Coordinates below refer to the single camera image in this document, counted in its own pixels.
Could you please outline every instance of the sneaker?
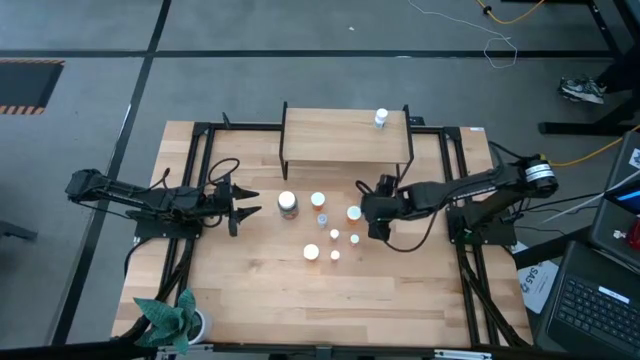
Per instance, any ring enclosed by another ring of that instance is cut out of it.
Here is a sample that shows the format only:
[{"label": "sneaker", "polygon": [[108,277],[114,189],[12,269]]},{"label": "sneaker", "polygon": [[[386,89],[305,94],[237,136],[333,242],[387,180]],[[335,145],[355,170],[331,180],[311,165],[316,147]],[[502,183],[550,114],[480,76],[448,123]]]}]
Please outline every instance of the sneaker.
[{"label": "sneaker", "polygon": [[588,101],[595,104],[604,104],[604,91],[606,88],[601,88],[596,82],[589,77],[582,77],[579,79],[565,79],[560,80],[560,87],[558,91],[569,99]]}]

